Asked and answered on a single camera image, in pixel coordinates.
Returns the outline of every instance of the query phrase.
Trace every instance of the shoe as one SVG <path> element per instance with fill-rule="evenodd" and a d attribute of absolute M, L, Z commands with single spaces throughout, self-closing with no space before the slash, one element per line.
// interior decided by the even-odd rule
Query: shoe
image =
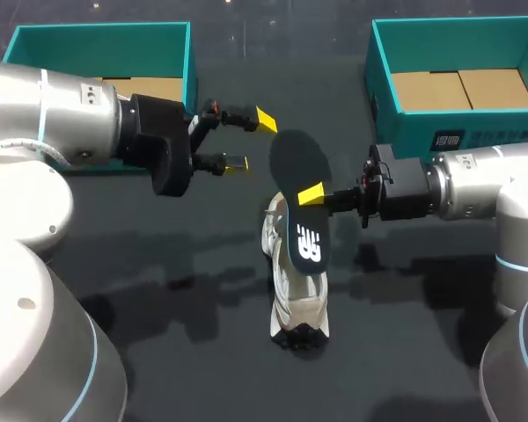
<path fill-rule="evenodd" d="M 290 262 L 286 227 L 287 205 L 281 193 L 270 202 L 262 225 L 262 251 L 271 258 L 274 305 L 270 336 L 282 347 L 321 346 L 330 335 L 326 273 L 303 275 Z"/>

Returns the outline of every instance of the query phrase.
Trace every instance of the new balance logo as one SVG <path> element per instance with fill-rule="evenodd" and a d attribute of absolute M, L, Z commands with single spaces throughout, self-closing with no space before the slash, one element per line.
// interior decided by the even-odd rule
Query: new balance logo
<path fill-rule="evenodd" d="M 310 259 L 313 262 L 320 262 L 319 233 L 310 231 L 299 224 L 297 225 L 297 233 L 299 235 L 297 245 L 301 258 Z"/>

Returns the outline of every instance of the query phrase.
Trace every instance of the cable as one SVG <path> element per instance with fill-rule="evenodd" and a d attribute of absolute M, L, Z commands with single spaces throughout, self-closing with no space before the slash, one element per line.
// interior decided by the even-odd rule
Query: cable
<path fill-rule="evenodd" d="M 55 148 L 44 142 L 35 141 L 28 138 L 11 138 L 0 141 L 0 149 L 27 148 L 33 151 L 39 150 L 53 158 L 58 164 L 65 167 L 72 167 L 72 164 Z"/>

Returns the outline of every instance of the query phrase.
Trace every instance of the cardboard bottom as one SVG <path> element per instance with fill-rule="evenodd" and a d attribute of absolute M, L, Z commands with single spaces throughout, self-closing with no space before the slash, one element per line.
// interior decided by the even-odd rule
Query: cardboard bottom
<path fill-rule="evenodd" d="M 181 77 L 130 77 L 99 78 L 115 87 L 117 93 L 125 98 L 132 94 L 143 94 L 149 97 L 182 100 L 183 81 Z"/>
<path fill-rule="evenodd" d="M 528 108 L 517 69 L 392 74 L 404 112 Z"/>

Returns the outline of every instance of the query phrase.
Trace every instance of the teal box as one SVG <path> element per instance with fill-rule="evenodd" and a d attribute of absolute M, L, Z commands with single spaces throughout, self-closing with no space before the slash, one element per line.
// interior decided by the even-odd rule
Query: teal box
<path fill-rule="evenodd" d="M 189 22 L 21 25 L 3 62 L 85 77 L 182 78 L 182 102 L 197 108 L 197 73 Z M 119 163 L 94 171 L 134 170 Z"/>
<path fill-rule="evenodd" d="M 528 108 L 402 110 L 392 74 L 517 69 L 528 90 L 528 17 L 380 19 L 371 25 L 365 84 L 378 143 L 398 158 L 528 142 Z"/>

